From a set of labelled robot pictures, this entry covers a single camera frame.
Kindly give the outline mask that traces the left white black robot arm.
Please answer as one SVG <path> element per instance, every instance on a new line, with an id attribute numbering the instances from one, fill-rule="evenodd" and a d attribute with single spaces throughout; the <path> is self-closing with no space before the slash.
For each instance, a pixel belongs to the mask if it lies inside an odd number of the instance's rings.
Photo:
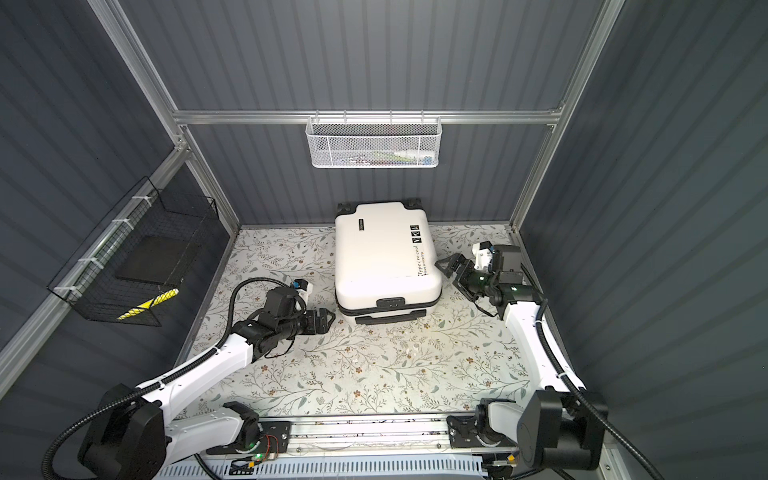
<path id="1" fill-rule="evenodd" d="M 99 479 L 151 479 L 162 468 L 211 448 L 225 448 L 262 460 L 277 445 L 264 433 L 258 414 L 229 401 L 209 414 L 181 419 L 199 395 L 230 374 L 265 357 L 280 341 L 323 335 L 335 321 L 325 308 L 300 312 L 274 330 L 257 315 L 233 325 L 214 347 L 140 386 L 138 398 L 91 421 L 78 461 Z"/>

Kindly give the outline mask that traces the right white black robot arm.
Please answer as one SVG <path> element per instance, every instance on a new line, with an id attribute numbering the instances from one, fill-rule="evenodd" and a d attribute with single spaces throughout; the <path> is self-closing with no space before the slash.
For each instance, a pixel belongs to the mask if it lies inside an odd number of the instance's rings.
<path id="1" fill-rule="evenodd" d="M 435 265 L 465 298 L 485 297 L 496 308 L 518 342 L 530 380 L 517 400 L 483 399 L 473 416 L 449 416 L 452 447 L 511 446 L 534 469 L 596 469 L 607 405 L 567 365 L 546 325 L 543 293 L 524 282 L 519 249 L 482 243 L 473 259 L 454 254 Z"/>

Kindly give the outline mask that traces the black hard-shell suitcase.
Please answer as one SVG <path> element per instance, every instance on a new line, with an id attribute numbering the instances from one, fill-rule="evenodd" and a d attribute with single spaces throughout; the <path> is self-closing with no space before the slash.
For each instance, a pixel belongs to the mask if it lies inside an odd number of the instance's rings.
<path id="1" fill-rule="evenodd" d="M 436 261 L 419 198 L 338 205 L 334 292 L 344 320 L 386 325 L 430 316 L 443 286 Z"/>

